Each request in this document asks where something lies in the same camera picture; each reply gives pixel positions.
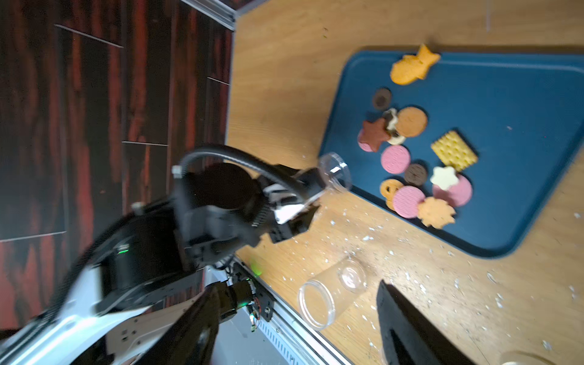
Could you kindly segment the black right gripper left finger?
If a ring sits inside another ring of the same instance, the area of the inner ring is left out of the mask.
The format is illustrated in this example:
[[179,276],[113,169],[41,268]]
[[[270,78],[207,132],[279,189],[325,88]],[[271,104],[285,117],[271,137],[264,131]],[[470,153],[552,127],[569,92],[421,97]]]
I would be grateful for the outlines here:
[[217,289],[209,286],[138,363],[210,364],[219,329],[219,309]]

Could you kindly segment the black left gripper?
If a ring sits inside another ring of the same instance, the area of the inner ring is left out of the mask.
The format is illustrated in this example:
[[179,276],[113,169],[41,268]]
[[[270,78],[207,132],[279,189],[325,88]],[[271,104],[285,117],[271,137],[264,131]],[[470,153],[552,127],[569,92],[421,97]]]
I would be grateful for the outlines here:
[[269,235],[272,243],[281,243],[309,230],[320,208],[319,199],[325,193],[326,183],[316,167],[304,170],[286,166],[275,168],[303,185],[310,196],[307,202],[298,202],[296,195],[283,185],[265,176],[255,179],[268,199],[269,207],[267,218],[260,227]]

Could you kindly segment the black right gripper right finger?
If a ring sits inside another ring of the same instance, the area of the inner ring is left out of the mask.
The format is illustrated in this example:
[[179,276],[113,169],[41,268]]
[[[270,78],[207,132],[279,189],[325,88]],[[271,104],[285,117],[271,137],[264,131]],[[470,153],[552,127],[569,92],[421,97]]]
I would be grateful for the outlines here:
[[395,286],[380,281],[377,313],[388,364],[472,364]]

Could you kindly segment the clear jar with yellow cookies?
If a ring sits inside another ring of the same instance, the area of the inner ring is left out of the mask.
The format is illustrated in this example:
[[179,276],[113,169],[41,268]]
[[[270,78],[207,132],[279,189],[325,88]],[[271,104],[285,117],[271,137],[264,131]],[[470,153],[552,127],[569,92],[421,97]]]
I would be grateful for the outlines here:
[[352,187],[349,167],[335,152],[322,155],[316,167],[301,170],[293,178],[304,185],[308,192],[309,199],[303,209],[315,205],[328,191],[346,193]]

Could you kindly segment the clear jar with mixed cookies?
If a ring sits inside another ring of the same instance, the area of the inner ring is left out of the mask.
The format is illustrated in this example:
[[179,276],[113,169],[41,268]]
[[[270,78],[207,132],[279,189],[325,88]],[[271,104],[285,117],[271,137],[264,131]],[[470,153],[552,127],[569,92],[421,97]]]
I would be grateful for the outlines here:
[[310,278],[298,292],[301,316],[312,329],[333,324],[367,289],[367,272],[360,261],[344,258]]

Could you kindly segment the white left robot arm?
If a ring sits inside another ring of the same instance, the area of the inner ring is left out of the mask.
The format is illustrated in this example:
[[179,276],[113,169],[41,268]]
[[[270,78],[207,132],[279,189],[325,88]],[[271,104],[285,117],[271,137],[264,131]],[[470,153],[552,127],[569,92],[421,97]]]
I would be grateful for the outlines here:
[[327,188],[317,168],[222,161],[180,170],[173,195],[128,214],[72,267],[50,308],[1,346],[3,364],[65,363],[114,325],[182,290],[193,275],[264,234],[307,231]]

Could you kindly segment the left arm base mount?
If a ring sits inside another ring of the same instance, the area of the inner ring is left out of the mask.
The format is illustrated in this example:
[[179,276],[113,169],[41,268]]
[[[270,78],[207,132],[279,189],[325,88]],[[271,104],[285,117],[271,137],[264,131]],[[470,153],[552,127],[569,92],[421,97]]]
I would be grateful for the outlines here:
[[205,269],[205,287],[208,286],[218,292],[220,324],[242,312],[250,321],[251,332],[255,332],[272,320],[275,296],[245,263],[236,259],[208,266]]

